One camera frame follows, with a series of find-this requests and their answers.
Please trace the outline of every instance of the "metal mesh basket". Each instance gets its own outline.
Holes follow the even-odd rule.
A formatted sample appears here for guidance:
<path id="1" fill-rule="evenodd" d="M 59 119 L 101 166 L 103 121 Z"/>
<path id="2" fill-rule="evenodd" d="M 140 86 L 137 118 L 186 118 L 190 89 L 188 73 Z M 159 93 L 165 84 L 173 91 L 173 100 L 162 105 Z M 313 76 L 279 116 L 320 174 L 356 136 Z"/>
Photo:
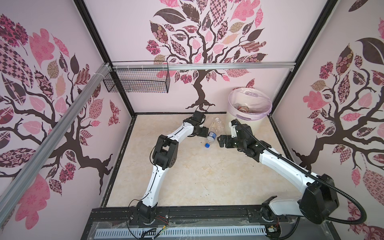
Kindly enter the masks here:
<path id="1" fill-rule="evenodd" d="M 114 68 L 104 78 L 108 92 L 118 92 L 118 89 L 122 87 L 123 91 L 127 93 L 168 93 L 170 83 L 168 63 L 166 61 L 156 61 L 155 63 L 155 65 L 130 65 Z"/>

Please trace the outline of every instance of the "pink wall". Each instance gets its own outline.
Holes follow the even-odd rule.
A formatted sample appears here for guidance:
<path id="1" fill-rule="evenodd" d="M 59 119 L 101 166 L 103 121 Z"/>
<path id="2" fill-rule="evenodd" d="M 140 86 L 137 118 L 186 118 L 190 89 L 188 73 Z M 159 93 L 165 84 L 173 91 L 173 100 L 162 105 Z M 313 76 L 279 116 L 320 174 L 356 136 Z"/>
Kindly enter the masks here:
<path id="1" fill-rule="evenodd" d="M 113 61 L 157 58 L 185 64 L 219 63 L 225 59 L 238 62 L 241 57 L 255 54 L 257 56 L 240 62 L 294 61 L 325 2 L 118 0 L 106 4 L 96 0 L 87 1 L 87 5 Z M 211 22 L 212 30 L 198 29 L 199 23 L 207 26 L 207 22 Z M 248 24 L 249 31 L 243 33 Z M 172 72 L 169 93 L 129 93 L 128 97 L 136 112 L 191 112 L 198 106 L 204 109 L 210 106 L 209 111 L 226 111 L 229 92 L 246 86 L 251 80 L 254 88 L 273 99 L 287 71 L 199 71 L 195 79 L 193 70 Z M 178 74 L 180 78 L 185 75 L 184 81 L 175 78 Z"/>
<path id="2" fill-rule="evenodd" d="M 2 3 L 0 191 L 102 64 L 72 1 Z M 102 83 L 26 191 L 2 239 L 79 239 L 99 207 L 130 116 Z"/>
<path id="3" fill-rule="evenodd" d="M 343 0 L 274 113 L 297 163 L 331 176 L 368 214 L 341 239 L 384 238 L 384 2 Z M 339 195 L 331 215 L 357 219 Z"/>

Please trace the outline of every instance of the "floor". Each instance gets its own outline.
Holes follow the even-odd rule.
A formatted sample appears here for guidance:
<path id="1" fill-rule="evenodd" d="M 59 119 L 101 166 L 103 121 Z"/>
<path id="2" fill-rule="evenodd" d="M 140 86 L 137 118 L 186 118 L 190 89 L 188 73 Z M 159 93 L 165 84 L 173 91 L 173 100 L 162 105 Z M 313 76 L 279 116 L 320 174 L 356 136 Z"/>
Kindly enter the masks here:
<path id="1" fill-rule="evenodd" d="M 209 115 L 225 119 L 225 114 Z M 107 207 L 126 207 L 132 199 L 143 197 L 152 173 L 149 154 L 158 136 L 173 132 L 190 116 L 137 116 Z M 253 133 L 283 154 L 268 118 Z M 217 141 L 210 148 L 205 148 L 204 143 L 204 138 L 196 136 L 179 144 L 176 163 L 163 182 L 158 206 L 252 205 L 273 195 L 301 195 L 274 170 L 244 153 L 220 148 Z"/>

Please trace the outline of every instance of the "trash can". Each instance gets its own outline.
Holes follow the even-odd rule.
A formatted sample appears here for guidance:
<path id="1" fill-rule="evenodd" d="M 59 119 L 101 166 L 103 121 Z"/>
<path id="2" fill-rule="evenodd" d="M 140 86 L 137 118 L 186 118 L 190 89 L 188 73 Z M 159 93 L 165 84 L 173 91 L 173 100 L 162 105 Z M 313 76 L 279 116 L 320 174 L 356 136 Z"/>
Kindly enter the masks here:
<path id="1" fill-rule="evenodd" d="M 241 124 L 247 124 L 252 132 L 259 128 L 262 119 L 270 114 L 272 101 L 267 95 L 253 88 L 238 88 L 228 96 L 225 131 L 230 134 L 231 121 L 238 119 Z"/>

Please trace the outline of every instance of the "cable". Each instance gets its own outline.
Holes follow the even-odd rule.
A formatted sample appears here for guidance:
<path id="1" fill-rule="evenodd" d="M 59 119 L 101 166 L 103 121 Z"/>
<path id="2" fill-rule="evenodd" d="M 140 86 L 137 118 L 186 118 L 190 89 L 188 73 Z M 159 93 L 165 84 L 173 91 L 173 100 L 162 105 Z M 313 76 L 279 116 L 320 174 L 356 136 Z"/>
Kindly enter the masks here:
<path id="1" fill-rule="evenodd" d="M 328 217 L 327 220 L 329 221 L 333 221 L 333 222 L 338 222 L 338 223 L 343 223 L 343 224 L 350 224 L 350 225 L 357 225 L 357 224 L 362 224 L 363 222 L 365 222 L 367 220 L 367 213 L 365 211 L 365 209 L 363 208 L 363 206 L 356 200 L 354 199 L 353 197 L 351 197 L 349 194 L 343 192 L 342 190 L 338 189 L 337 187 L 335 186 L 332 186 L 331 184 L 327 183 L 326 181 L 312 175 L 310 172 L 308 172 L 307 170 L 301 168 L 300 166 L 296 165 L 294 162 L 286 159 L 285 157 L 283 157 L 281 154 L 278 154 L 276 152 L 273 152 L 272 150 L 270 150 L 269 148 L 267 148 L 264 144 L 262 144 L 254 135 L 250 134 L 248 132 L 248 130 L 237 120 L 235 119 L 235 121 L 237 122 L 238 125 L 240 125 L 242 127 L 242 129 L 247 133 L 249 134 L 260 146 L 262 146 L 264 149 L 266 149 L 268 152 L 270 152 L 271 154 L 273 154 L 274 156 L 282 159 L 283 161 L 285 161 L 286 163 L 290 164 L 292 167 L 296 168 L 297 170 L 299 170 L 300 172 L 302 172 L 303 174 L 305 174 L 306 176 L 312 178 L 313 180 L 317 181 L 318 183 L 321 183 L 333 190 L 335 190 L 336 192 L 338 192 L 339 194 L 341 194 L 342 196 L 346 197 L 348 200 L 350 200 L 357 208 L 358 210 L 360 211 L 361 213 L 361 216 L 359 219 L 356 219 L 356 220 L 344 220 L 344 219 L 338 219 L 338 218 L 333 218 L 333 217 Z"/>
<path id="2" fill-rule="evenodd" d="M 300 217 L 297 218 L 295 225 L 293 226 L 293 228 L 291 229 L 291 231 L 287 235 L 285 235 L 283 237 L 278 237 L 278 238 L 273 238 L 273 237 L 268 236 L 268 238 L 272 239 L 272 240 L 284 240 L 284 239 L 289 238 L 296 231 L 296 228 L 299 225 L 299 221 L 300 221 Z"/>

